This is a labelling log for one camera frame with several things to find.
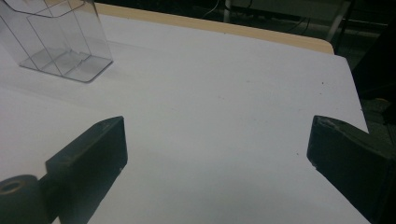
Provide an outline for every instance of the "cable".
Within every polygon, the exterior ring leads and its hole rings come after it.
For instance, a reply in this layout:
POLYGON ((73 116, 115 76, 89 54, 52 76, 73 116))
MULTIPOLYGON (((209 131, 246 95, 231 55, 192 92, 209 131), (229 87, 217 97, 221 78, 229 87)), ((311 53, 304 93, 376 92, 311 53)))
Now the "cable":
POLYGON ((246 7, 246 9, 250 9, 251 5, 253 4, 253 0, 250 0, 248 6, 246 7))
POLYGON ((306 23, 305 29, 303 30, 303 32, 301 33, 301 35, 303 35, 303 34, 305 33, 305 31, 308 29, 309 22, 311 22, 311 18, 308 19, 308 22, 306 23))
POLYGON ((306 17, 301 18, 300 21, 298 23, 296 23, 295 25, 293 25, 291 28, 289 28, 288 30, 284 31, 284 33, 288 33, 292 30, 294 30, 297 26, 299 26, 303 21, 306 20, 306 17))
POLYGON ((206 12, 206 14, 203 17, 201 17, 201 19, 203 19, 205 16, 209 15, 212 11, 214 11, 218 7, 219 2, 220 2, 220 0, 218 0, 216 5, 210 11, 206 12))

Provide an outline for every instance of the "clear plastic container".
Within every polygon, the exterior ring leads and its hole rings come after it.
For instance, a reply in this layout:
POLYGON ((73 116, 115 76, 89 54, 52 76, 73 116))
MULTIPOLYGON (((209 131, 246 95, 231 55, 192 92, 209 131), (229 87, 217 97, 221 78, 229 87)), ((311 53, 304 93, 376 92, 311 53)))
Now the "clear plastic container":
POLYGON ((22 67, 82 82, 113 62, 93 0, 0 0, 0 41, 22 67))

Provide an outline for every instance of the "white table surface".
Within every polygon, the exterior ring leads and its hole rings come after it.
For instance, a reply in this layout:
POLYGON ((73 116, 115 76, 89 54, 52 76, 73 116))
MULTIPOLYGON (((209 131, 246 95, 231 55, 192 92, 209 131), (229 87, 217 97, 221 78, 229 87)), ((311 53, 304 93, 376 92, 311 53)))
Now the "white table surface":
POLYGON ((367 131, 344 58, 102 16, 115 62, 91 84, 0 47, 0 179, 125 117, 129 162, 90 223, 369 223, 306 158, 314 115, 367 131))

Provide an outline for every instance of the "wooden table edge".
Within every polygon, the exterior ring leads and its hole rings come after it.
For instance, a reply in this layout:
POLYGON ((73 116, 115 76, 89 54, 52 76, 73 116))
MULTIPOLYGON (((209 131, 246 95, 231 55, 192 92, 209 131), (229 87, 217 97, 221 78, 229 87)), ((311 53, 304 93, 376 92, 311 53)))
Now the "wooden table edge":
POLYGON ((298 48, 312 49, 314 51, 334 54, 332 45, 329 42, 313 37, 290 35, 275 31, 234 25, 230 23, 205 21, 194 18, 145 11, 135 8, 116 7, 100 3, 95 3, 95 5, 98 13, 103 15, 140 21, 152 21, 162 24, 207 30, 230 35, 241 35, 280 44, 291 45, 298 48))

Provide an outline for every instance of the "screw hole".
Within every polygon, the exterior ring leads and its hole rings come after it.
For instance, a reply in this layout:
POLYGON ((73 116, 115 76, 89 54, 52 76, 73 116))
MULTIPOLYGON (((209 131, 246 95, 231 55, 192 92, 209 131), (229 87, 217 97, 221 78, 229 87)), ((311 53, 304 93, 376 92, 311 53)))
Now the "screw hole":
POLYGON ((17 191, 23 186, 23 182, 20 180, 14 180, 9 183, 6 183, 4 186, 0 188, 0 194, 9 194, 17 191))

